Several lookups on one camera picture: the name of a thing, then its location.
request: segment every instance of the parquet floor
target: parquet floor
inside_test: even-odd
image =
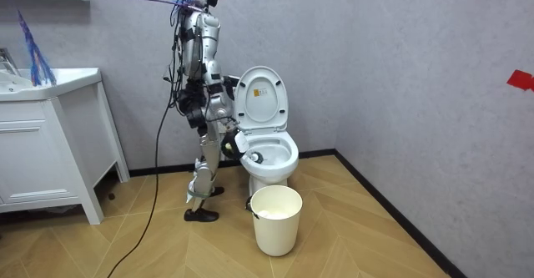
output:
[[[221,216],[208,224],[183,221],[190,173],[160,178],[147,235],[113,277],[448,277],[334,156],[301,159],[290,178],[304,205],[297,244],[282,257],[255,244],[241,167],[220,169],[226,192],[206,208]],[[0,224],[0,278],[105,278],[142,233],[154,183],[149,176],[105,185],[101,225],[84,215]]]

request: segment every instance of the red object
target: red object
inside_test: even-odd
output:
[[[534,78],[532,78],[531,74],[522,72],[521,70],[516,69],[507,83],[523,90],[534,90]]]

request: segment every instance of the white cabinet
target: white cabinet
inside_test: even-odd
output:
[[[93,187],[128,168],[98,69],[56,73],[54,88],[0,92],[0,212],[81,204],[99,224]]]
[[[53,140],[43,119],[0,122],[0,197],[4,203],[75,196]]]

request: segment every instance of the humanoid robot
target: humanoid robot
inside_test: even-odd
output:
[[[188,201],[193,207],[184,214],[186,221],[217,220],[217,212],[205,210],[204,201],[224,192],[213,187],[221,151],[231,159],[239,159],[248,149],[244,135],[232,118],[234,91],[239,78],[223,76],[214,59],[219,41],[220,21],[209,13],[218,0],[187,0],[181,7],[174,45],[180,47],[183,61],[178,70],[187,76],[185,86],[177,91],[176,101],[189,126],[197,129],[202,156],[196,159],[194,178],[189,183]]]

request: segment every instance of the cabinet door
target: cabinet door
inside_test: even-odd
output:
[[[4,204],[75,196],[45,120],[0,122]]]

